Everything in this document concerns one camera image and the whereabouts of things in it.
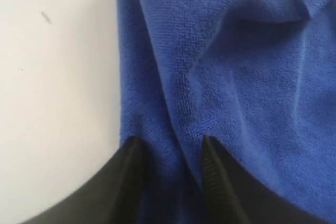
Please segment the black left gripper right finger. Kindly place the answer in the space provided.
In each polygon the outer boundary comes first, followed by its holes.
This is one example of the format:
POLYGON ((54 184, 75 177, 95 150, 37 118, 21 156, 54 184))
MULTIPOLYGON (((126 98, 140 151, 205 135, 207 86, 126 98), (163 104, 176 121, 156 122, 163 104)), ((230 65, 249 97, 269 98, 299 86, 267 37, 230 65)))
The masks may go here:
POLYGON ((325 222, 268 189, 208 135, 202 144, 202 184, 207 223, 325 222))

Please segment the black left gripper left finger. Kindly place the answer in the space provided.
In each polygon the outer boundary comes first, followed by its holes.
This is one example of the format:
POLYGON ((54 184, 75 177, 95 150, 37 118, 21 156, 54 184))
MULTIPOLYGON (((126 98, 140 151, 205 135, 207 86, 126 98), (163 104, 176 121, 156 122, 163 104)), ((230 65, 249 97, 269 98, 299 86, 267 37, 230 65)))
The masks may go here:
POLYGON ((136 223, 143 192, 143 143, 133 136, 88 182, 27 223, 136 223))

